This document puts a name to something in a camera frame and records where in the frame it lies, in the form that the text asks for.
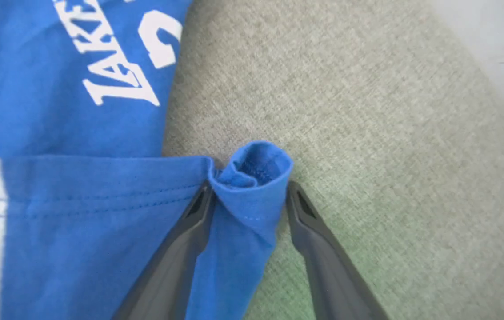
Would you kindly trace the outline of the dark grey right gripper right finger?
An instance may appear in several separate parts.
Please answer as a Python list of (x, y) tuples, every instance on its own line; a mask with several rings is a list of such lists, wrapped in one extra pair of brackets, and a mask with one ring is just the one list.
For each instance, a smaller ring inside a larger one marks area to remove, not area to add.
[(307, 193), (295, 181), (287, 186), (286, 209), (293, 245), (304, 259), (315, 318), (388, 319)]

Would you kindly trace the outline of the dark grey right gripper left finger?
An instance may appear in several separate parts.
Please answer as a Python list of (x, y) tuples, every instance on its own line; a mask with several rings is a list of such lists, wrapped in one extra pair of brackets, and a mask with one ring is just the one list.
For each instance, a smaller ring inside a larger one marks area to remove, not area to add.
[(196, 261), (207, 247), (216, 195), (204, 182), (152, 255), (112, 318), (183, 320)]

